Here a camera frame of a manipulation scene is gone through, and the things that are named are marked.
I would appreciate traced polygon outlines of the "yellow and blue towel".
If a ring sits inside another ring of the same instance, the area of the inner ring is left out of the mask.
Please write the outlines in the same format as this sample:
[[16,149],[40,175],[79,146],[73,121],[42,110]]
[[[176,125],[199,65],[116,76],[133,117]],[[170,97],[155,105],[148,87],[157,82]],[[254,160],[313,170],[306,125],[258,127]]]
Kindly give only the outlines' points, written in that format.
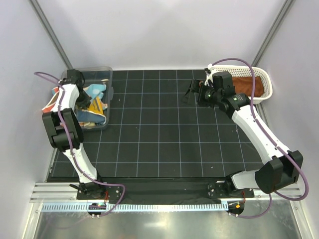
[[97,97],[90,103],[90,106],[87,109],[77,109],[76,117],[79,124],[82,127],[105,124],[107,117],[104,115],[104,111],[107,107],[108,105],[102,103],[102,101]]

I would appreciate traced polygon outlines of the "brown towel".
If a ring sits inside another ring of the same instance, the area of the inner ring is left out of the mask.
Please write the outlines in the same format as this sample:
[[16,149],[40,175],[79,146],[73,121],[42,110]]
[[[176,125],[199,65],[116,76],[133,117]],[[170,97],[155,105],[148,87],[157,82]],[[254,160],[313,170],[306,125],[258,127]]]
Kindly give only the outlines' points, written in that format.
[[[252,95],[253,80],[252,76],[232,77],[235,86],[235,92],[245,93],[247,96]],[[264,94],[264,87],[260,76],[255,77],[255,97],[261,97]]]

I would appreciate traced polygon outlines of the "light blue dotted towel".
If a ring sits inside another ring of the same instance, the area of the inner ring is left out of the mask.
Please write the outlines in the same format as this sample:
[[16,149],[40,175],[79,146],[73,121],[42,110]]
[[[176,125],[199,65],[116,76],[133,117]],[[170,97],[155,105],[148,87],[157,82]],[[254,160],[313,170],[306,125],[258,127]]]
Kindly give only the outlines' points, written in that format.
[[91,98],[91,101],[97,97],[101,100],[104,96],[107,86],[104,84],[91,84],[88,87],[84,87],[83,90]]

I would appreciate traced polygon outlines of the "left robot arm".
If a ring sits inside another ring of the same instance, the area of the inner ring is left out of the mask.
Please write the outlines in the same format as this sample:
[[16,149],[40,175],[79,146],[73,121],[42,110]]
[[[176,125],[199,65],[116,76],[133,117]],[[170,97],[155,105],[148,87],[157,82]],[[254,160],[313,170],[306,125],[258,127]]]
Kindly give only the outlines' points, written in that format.
[[82,72],[67,70],[62,79],[43,72],[36,74],[56,84],[51,101],[42,109],[42,121],[51,146],[69,159],[78,175],[79,185],[70,186],[78,191],[79,199],[103,198],[105,185],[84,149],[84,133],[74,112],[77,107],[86,109],[91,103],[90,96],[83,89],[85,79]]

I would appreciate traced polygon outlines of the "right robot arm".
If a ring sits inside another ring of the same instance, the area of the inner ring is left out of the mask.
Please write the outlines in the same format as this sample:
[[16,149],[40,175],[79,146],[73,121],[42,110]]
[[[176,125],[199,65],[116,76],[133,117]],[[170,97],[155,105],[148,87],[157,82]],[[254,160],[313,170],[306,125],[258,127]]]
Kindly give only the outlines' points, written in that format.
[[237,197],[243,189],[260,189],[271,194],[294,184],[302,154],[282,144],[265,125],[245,93],[236,92],[233,78],[227,71],[211,74],[205,81],[193,79],[183,100],[197,93],[200,107],[214,107],[224,112],[246,134],[257,150],[263,166],[258,170],[241,171],[226,176],[224,190],[229,197]]

